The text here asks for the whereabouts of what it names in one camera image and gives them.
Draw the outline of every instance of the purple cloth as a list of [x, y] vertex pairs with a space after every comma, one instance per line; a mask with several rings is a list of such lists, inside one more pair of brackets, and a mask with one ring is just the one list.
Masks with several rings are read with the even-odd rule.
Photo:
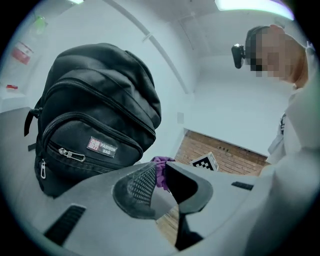
[[151, 162], [156, 162], [156, 186], [166, 191], [169, 191], [165, 177], [166, 162], [168, 161], [174, 162], [176, 160], [166, 156], [155, 156], [151, 160]]

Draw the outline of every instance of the backpack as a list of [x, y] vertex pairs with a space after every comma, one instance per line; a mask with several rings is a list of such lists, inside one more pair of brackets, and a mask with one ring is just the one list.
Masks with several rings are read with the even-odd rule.
[[34, 170], [57, 197], [84, 179], [132, 166], [156, 140], [161, 105], [147, 66], [108, 44], [71, 48], [55, 59], [41, 98]]

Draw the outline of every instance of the logo patch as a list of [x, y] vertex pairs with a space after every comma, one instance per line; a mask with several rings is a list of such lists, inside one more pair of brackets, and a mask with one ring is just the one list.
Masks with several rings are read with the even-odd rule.
[[118, 149], [117, 147], [112, 146], [107, 143], [104, 143], [101, 140], [98, 140], [94, 137], [90, 138], [89, 143], [86, 146], [86, 148], [88, 150], [95, 151], [97, 153], [100, 153], [102, 155], [105, 155], [105, 156], [111, 157], [111, 158], [115, 157], [116, 151]]

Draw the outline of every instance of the person's neck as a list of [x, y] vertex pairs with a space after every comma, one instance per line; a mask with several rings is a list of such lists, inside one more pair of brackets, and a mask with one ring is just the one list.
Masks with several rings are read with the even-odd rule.
[[293, 66], [292, 75], [290, 81], [295, 84], [296, 89], [303, 88], [308, 81], [308, 61], [306, 49], [297, 43], [297, 61]]

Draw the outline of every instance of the brick-patterned floor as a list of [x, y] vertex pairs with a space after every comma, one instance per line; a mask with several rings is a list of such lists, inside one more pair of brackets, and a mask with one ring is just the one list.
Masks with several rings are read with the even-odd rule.
[[188, 165], [209, 152], [213, 153], [220, 172], [246, 175], [261, 171], [266, 163], [263, 155], [193, 131], [186, 133], [175, 160]]

